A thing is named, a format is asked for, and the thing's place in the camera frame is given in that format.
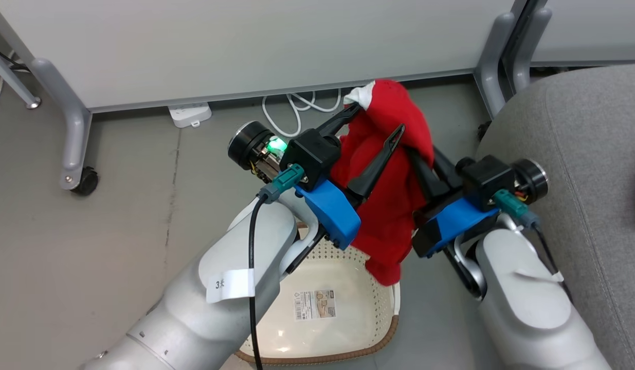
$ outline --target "concrete floor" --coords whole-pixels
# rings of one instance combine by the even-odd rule
[[[240,125],[264,116],[258,101],[215,104],[199,128],[175,128],[164,108],[96,115],[85,164],[101,182],[82,198],[57,185],[63,116],[31,77],[23,80],[44,103],[26,110],[9,87],[0,98],[0,369],[75,368],[121,337],[260,188],[226,145]],[[472,80],[410,91],[447,156],[474,154],[488,116]],[[270,113],[294,126],[287,103]],[[327,114],[301,117],[311,127]],[[403,266],[392,342],[312,368],[502,368],[447,260],[412,253]],[[237,358],[223,367],[240,368],[250,367]]]

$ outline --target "green cable connector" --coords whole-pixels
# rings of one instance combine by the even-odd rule
[[[506,189],[498,190],[498,192],[493,195],[493,200],[501,211],[507,213],[514,218],[514,220],[518,220],[524,227],[533,229],[539,225],[539,216],[533,211],[530,211],[526,204],[522,203],[520,199]]]
[[[287,167],[287,169],[279,172],[271,183],[268,183],[267,185],[262,187],[260,189],[260,192],[258,193],[258,196],[262,197],[266,194],[267,199],[265,200],[265,203],[273,203],[287,189],[290,189],[294,187],[294,185],[300,183],[304,174],[305,172],[303,170],[303,167],[298,164],[292,164],[291,166]]]

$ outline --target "gray chair leg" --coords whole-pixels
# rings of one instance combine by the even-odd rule
[[[553,15],[552,10],[545,8],[545,5],[546,0],[530,0],[526,4],[502,55],[502,64],[513,95],[530,84],[532,56]]]
[[[9,84],[12,89],[24,100],[28,109],[34,109],[41,105],[41,99],[33,96],[30,91],[23,85],[23,83],[16,77],[15,73],[0,57],[0,77],[4,79],[4,82]]]
[[[66,142],[59,179],[61,188],[88,195],[97,185],[97,173],[90,167],[83,167],[92,114],[50,61],[34,59],[30,68],[66,117]]]
[[[473,72],[491,119],[505,106],[505,96],[498,82],[498,63],[512,33],[515,20],[516,17],[512,12],[506,12],[496,18],[491,33],[486,39],[482,56]]]

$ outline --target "gray chair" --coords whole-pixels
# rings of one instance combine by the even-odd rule
[[[611,367],[635,368],[635,65],[545,78],[510,99],[478,157],[534,159],[533,204],[573,301]]]

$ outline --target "green led light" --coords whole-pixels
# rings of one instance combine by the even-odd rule
[[[285,143],[285,141],[283,141],[281,138],[276,138],[272,141],[270,141],[267,145],[267,150],[280,150],[282,152],[285,152],[285,149],[287,148],[287,144]]]

